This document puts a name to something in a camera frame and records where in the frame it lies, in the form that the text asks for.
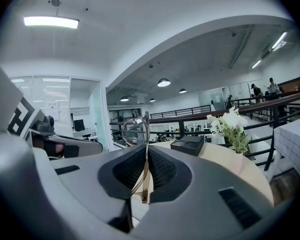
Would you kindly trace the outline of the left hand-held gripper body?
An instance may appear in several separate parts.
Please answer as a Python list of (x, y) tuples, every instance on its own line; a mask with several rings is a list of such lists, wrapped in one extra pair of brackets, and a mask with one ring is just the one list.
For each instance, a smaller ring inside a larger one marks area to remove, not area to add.
[(54, 116), (45, 115), (0, 68), (0, 132), (20, 137), (32, 148), (45, 151), (50, 160), (100, 154), (99, 142), (55, 133)]

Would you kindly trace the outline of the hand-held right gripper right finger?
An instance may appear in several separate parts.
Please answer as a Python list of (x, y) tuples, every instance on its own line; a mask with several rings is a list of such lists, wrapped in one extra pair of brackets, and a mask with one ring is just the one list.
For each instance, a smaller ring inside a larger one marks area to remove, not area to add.
[(135, 239), (262, 240), (291, 206), (273, 206), (222, 165), (173, 149), (150, 146), (149, 165), (153, 192)]

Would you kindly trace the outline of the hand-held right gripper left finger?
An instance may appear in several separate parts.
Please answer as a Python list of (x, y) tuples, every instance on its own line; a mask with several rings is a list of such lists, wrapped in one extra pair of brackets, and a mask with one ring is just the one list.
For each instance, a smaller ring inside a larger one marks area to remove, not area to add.
[(132, 222), (131, 190), (145, 148), (51, 161), (33, 149), (42, 203), (40, 232), (47, 240), (146, 240)]

